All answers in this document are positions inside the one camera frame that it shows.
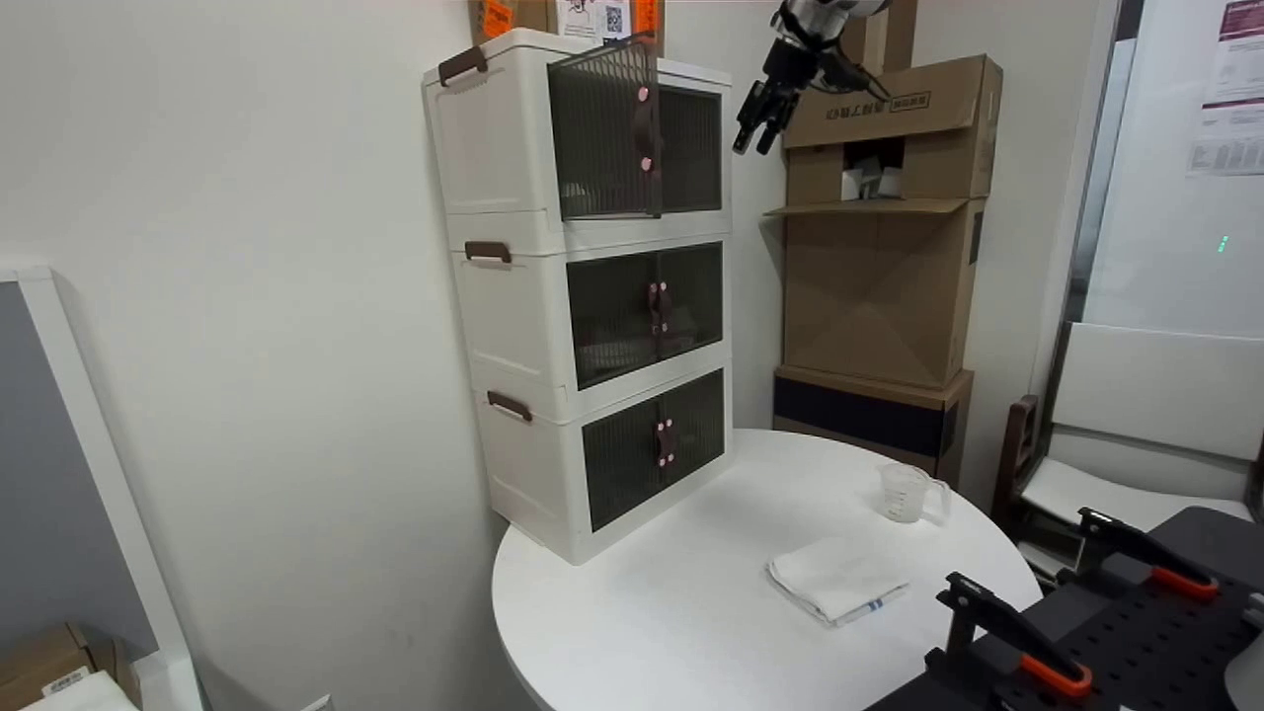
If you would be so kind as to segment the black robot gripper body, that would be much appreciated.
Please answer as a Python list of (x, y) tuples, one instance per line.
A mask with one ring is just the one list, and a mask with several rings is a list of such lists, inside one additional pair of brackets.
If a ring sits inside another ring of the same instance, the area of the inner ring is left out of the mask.
[(832, 94), (866, 92), (889, 98), (886, 85), (844, 57), (848, 25), (886, 11), (889, 0), (783, 0), (770, 29), (777, 33), (761, 70), (776, 98), (797, 98), (810, 85)]

